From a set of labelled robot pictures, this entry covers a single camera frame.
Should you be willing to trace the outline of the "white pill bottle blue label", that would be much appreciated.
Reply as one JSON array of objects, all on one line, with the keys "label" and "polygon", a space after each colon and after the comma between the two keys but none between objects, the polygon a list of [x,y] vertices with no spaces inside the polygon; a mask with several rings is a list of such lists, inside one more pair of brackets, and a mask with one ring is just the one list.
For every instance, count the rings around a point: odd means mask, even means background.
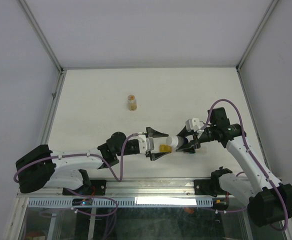
[{"label": "white pill bottle blue label", "polygon": [[181,136],[168,136],[166,138],[166,145],[172,147],[172,148],[180,148],[181,146],[188,144],[189,141],[186,137]]}]

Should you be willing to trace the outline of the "weekly pill organizer strip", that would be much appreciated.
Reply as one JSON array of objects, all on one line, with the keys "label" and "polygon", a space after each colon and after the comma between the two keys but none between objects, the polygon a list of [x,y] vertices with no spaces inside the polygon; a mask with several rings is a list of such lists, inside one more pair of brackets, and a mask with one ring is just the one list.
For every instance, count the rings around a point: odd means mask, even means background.
[{"label": "weekly pill organizer strip", "polygon": [[166,144],[160,144],[159,152],[173,152],[173,148]]}]

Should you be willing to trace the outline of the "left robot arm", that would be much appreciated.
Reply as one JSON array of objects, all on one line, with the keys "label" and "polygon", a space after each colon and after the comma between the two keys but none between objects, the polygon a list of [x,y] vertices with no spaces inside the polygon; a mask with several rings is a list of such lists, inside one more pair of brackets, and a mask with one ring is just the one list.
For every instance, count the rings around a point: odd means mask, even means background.
[{"label": "left robot arm", "polygon": [[53,151],[47,144],[41,144],[16,161],[14,182],[22,194],[29,194],[42,188],[63,188],[79,194],[86,194],[91,188],[89,170],[109,169],[120,166],[120,182],[124,173],[124,157],[144,155],[151,161],[164,153],[155,152],[154,139],[166,139],[168,134],[147,127],[144,132],[126,136],[115,132],[105,143],[84,152]]}]

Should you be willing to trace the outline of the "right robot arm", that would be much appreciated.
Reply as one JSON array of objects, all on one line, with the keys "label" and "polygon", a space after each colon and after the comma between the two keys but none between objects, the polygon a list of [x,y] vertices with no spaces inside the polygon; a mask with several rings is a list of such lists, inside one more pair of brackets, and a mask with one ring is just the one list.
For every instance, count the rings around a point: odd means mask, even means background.
[{"label": "right robot arm", "polygon": [[260,162],[242,123],[231,124],[223,107],[208,111],[208,126],[197,118],[188,119],[185,127],[174,137],[172,146],[178,152],[195,153],[203,143],[216,141],[235,158],[248,179],[240,180],[230,169],[220,167],[210,175],[207,185],[200,187],[206,195],[216,197],[227,192],[244,206],[258,227],[283,221],[284,231],[292,217],[292,185],[284,184],[267,166]]}]

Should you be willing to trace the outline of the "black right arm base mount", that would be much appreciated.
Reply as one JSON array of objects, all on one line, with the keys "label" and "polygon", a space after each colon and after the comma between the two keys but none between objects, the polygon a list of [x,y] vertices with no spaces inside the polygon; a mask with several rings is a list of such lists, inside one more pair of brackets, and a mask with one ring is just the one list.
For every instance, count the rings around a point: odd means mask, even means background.
[{"label": "black right arm base mount", "polygon": [[213,179],[195,179],[193,181],[194,194],[196,196],[208,195],[217,197],[218,195],[225,195],[229,193],[235,195],[237,192],[236,185],[232,184],[230,180],[218,178]]}]

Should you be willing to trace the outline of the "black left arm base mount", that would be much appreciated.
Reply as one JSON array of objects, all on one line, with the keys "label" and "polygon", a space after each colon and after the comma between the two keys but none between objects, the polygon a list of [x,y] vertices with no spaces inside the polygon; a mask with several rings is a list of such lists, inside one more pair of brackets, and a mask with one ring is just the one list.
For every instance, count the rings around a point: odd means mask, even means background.
[{"label": "black left arm base mount", "polygon": [[85,196],[104,196],[106,194],[107,181],[105,179],[91,179],[74,192]]}]

